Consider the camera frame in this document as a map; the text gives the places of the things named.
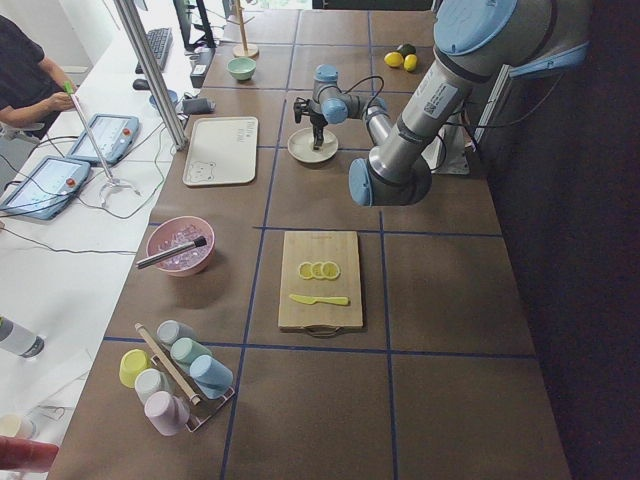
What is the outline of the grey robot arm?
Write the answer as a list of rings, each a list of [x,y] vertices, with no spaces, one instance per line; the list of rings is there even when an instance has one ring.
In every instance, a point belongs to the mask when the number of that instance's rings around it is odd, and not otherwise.
[[[362,206],[411,205],[431,187],[422,157],[471,90],[502,66],[544,78],[584,61],[590,1],[445,1],[434,23],[434,61],[386,138],[349,170]]]
[[[348,119],[361,120],[374,145],[380,145],[392,129],[386,103],[379,97],[384,80],[379,75],[366,77],[378,79],[381,85],[376,94],[365,96],[343,91],[338,86],[339,72],[330,64],[319,65],[314,72],[312,95],[308,99],[298,97],[294,101],[294,120],[300,123],[307,116],[311,123],[311,138],[307,141],[313,153],[329,143],[324,134],[328,125],[337,125]]]

